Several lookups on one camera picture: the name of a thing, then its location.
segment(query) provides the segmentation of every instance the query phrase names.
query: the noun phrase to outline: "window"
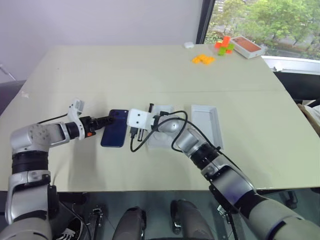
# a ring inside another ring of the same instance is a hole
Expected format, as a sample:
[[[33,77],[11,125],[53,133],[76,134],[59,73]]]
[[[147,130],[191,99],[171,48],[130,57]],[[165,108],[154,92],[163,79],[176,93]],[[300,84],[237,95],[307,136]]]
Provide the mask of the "window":
[[[216,0],[205,44],[243,35],[265,55],[320,60],[320,0]]]

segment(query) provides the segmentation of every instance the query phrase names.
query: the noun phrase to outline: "robotic arm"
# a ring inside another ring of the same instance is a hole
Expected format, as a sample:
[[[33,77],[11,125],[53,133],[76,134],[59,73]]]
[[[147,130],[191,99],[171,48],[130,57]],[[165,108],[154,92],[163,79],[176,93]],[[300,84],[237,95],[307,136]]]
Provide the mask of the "robotic arm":
[[[69,107],[72,122],[32,124],[11,134],[12,175],[9,177],[5,217],[9,226],[0,239],[51,240],[49,220],[59,211],[56,186],[50,185],[49,148],[70,140],[88,138],[96,130],[111,124],[113,117],[80,117],[84,103]]]
[[[184,120],[177,118],[174,115],[153,115],[131,109],[127,124],[149,132],[163,132],[174,139],[184,125]],[[248,177],[189,123],[175,144],[209,181],[209,189],[221,206],[226,211],[239,212],[259,239],[320,239],[320,228],[317,225],[304,220],[281,203],[257,194]]]

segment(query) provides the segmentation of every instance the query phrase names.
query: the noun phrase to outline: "green block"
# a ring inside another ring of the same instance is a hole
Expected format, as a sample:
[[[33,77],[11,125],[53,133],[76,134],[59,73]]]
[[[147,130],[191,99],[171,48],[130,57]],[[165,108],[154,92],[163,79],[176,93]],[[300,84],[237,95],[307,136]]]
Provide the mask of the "green block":
[[[229,43],[227,50],[233,50],[235,48],[235,45],[233,43]]]
[[[222,46],[222,47],[219,48],[218,55],[219,56],[224,56],[226,54],[226,51],[227,51],[227,48]]]

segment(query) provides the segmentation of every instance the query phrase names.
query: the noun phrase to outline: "metal bracket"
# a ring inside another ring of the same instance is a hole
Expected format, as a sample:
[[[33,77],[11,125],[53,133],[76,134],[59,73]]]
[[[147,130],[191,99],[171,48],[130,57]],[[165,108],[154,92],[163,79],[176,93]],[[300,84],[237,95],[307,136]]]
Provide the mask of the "metal bracket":
[[[221,217],[225,218],[225,220],[228,224],[231,223],[230,218],[229,218],[229,214],[226,212],[226,210],[223,209],[223,207],[221,205],[219,205],[216,210],[219,212]]]
[[[68,110],[68,118],[70,121],[75,122],[76,126],[79,130],[79,140],[82,140],[85,138],[85,129],[82,126],[82,123],[79,119],[79,115],[82,114],[82,111],[84,109],[85,102],[81,101],[77,98],[75,98],[72,102],[72,104],[69,106]]]
[[[104,213],[102,211],[101,206],[96,206],[92,209],[92,212],[89,213],[88,216],[88,227],[91,234],[91,240],[95,240],[97,228],[100,228],[103,224]],[[83,235],[81,235],[81,240],[88,240],[88,233],[85,231]]]

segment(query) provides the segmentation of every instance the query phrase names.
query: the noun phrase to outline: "white window frame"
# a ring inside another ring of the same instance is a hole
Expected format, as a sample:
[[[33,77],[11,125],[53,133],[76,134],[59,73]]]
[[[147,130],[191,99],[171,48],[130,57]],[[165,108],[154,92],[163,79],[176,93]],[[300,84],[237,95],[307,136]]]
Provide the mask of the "white window frame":
[[[320,75],[319,60],[284,56],[262,56],[262,58],[274,72]]]

